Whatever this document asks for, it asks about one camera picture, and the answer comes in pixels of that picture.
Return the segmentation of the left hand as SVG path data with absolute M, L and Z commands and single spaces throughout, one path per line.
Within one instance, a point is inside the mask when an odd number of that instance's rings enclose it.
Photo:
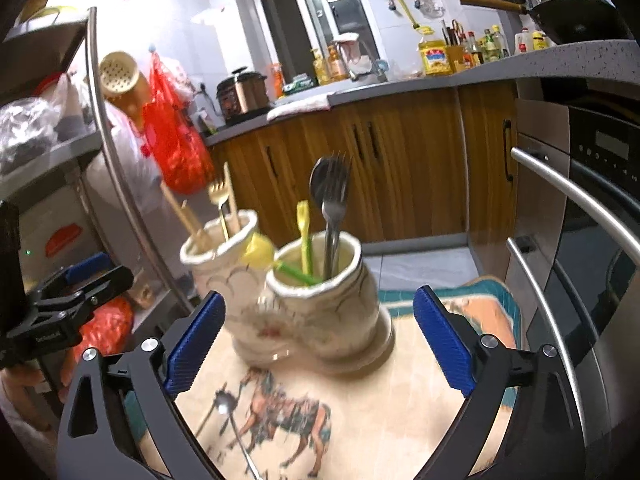
M 52 430 L 49 419 L 38 411 L 29 391 L 44 382 L 42 371 L 29 364 L 18 364 L 1 371 L 1 385 L 6 398 L 21 420 L 40 432 Z

